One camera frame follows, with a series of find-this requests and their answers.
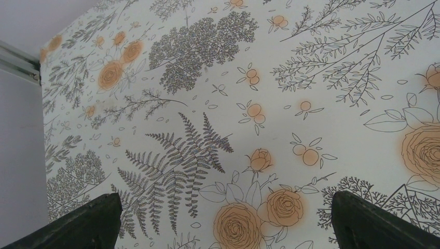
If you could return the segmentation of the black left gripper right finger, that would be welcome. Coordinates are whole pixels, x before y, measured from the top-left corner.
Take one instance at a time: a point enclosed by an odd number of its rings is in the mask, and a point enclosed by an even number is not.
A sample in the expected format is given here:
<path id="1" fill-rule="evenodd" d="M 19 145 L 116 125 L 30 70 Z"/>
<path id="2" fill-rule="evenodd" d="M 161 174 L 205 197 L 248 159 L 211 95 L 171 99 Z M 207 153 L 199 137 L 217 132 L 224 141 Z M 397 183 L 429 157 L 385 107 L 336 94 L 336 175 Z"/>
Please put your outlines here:
<path id="1" fill-rule="evenodd" d="M 339 248 L 439 248 L 439 237 L 348 191 L 333 195 L 331 215 Z"/>

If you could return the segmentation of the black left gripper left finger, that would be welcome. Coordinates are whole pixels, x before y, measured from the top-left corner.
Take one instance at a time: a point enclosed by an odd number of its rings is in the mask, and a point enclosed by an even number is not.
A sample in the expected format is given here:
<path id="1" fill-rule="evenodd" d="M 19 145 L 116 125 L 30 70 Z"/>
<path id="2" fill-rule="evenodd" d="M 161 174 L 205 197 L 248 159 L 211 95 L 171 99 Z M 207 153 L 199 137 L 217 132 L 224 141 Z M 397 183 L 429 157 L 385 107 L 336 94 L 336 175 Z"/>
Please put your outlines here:
<path id="1" fill-rule="evenodd" d="M 121 213 L 120 195 L 103 194 L 4 248 L 114 248 Z"/>

